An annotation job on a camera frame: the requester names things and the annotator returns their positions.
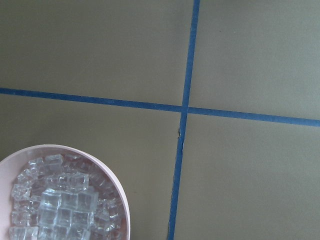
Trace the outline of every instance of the blue line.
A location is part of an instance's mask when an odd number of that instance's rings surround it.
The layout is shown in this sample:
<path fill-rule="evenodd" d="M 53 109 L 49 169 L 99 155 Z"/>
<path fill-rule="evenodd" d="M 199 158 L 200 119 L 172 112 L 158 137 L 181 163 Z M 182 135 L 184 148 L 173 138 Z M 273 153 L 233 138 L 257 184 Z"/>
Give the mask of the blue line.
<path fill-rule="evenodd" d="M 169 228 L 168 228 L 168 238 L 167 238 L 168 240 L 174 240 L 174 236 L 175 236 L 181 167 L 182 167 L 182 160 L 183 160 L 183 149 L 184 149 L 184 142 L 185 142 L 185 135 L 186 135 L 187 118 L 188 118 L 192 70 L 194 65 L 199 7 L 200 7 L 200 0 L 194 0 L 193 9 L 192 9 L 191 27 L 190 27 L 188 55 L 187 55 L 186 69 L 185 69 L 180 126 L 179 126 L 180 137 L 178 138 L 178 143 L 177 143 L 173 185 L 172 185 Z"/>
<path fill-rule="evenodd" d="M 249 120 L 256 120 L 256 121 L 273 122 L 273 123 L 320 127 L 320 120 L 307 119 L 307 118 L 275 116 L 275 115 L 257 114 L 257 113 L 249 113 L 249 112 L 206 109 L 206 108 L 198 108 L 198 107 L 189 107 L 188 112 L 190 114 L 200 114 L 200 115 L 218 116 L 218 117 L 226 117 L 226 118 L 234 118 L 234 119 L 249 119 Z"/>
<path fill-rule="evenodd" d="M 56 100 L 90 103 L 90 104 L 113 105 L 113 106 L 139 108 L 139 109 L 152 109 L 152 110 L 170 111 L 170 112 L 178 112 L 178 113 L 181 112 L 181 106 L 176 106 L 176 105 L 167 105 L 167 104 L 141 102 L 141 101 L 126 101 L 126 100 L 117 100 L 117 99 L 92 97 L 92 96 L 79 96 L 79 95 L 70 95 L 70 94 L 61 94 L 61 93 L 52 93 L 52 92 L 43 92 L 43 91 L 19 90 L 19 89 L 11 89 L 11 88 L 3 88 L 3 87 L 0 87 L 0 94 L 42 98 L 42 99 L 56 99 Z"/>

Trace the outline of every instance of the pink bowl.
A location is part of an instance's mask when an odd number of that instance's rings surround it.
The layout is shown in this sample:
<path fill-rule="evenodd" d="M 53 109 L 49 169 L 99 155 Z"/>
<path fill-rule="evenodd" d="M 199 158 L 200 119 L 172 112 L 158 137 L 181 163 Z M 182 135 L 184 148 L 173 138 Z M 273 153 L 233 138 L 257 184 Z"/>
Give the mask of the pink bowl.
<path fill-rule="evenodd" d="M 130 240 L 130 212 L 127 197 L 116 175 L 100 160 L 88 153 L 62 145 L 44 144 L 27 147 L 6 157 L 0 162 L 0 239 L 9 240 L 9 227 L 11 226 L 11 211 L 13 201 L 11 190 L 17 175 L 23 170 L 25 164 L 32 159 L 46 155 L 55 154 L 77 154 L 86 157 L 94 164 L 98 165 L 105 174 L 111 179 L 122 199 L 125 221 L 120 229 L 123 232 L 122 240 Z"/>

